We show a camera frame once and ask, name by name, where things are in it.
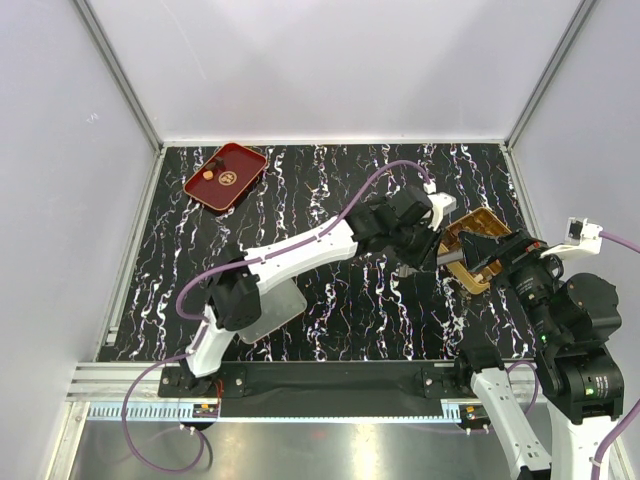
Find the gold chocolate box tray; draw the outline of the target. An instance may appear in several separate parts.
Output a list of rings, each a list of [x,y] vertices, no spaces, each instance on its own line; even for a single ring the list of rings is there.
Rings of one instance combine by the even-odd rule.
[[[473,212],[451,223],[444,231],[438,250],[438,260],[450,253],[461,252],[458,235],[461,231],[469,231],[486,236],[504,236],[511,230],[487,207],[479,207]],[[502,272],[502,265],[498,260],[489,264],[480,273],[470,273],[464,263],[464,258],[442,262],[451,274],[471,294],[479,295],[490,288],[490,281]]]

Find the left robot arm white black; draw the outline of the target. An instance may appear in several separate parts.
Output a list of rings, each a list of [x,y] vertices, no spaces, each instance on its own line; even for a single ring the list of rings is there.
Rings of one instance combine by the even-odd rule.
[[[434,269],[443,221],[456,206],[449,194],[408,187],[356,202],[320,226],[272,245],[227,246],[222,265],[205,277],[208,298],[186,350],[181,384],[193,395],[208,394],[234,338],[254,343],[303,313],[307,302],[294,281],[301,274],[385,250],[413,270]]]

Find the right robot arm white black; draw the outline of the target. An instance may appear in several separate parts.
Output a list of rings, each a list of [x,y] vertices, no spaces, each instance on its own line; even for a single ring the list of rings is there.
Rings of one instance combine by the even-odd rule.
[[[622,426],[624,380],[606,347],[622,323],[616,288],[591,273],[562,277],[564,261],[599,254],[601,232],[572,218],[565,242],[553,247],[524,230],[458,234],[468,271],[500,264],[494,282],[515,293],[538,342],[536,388],[548,405],[550,451],[520,408],[495,348],[464,348],[455,362],[455,387],[480,400],[513,479],[596,479],[607,466],[607,440]]]

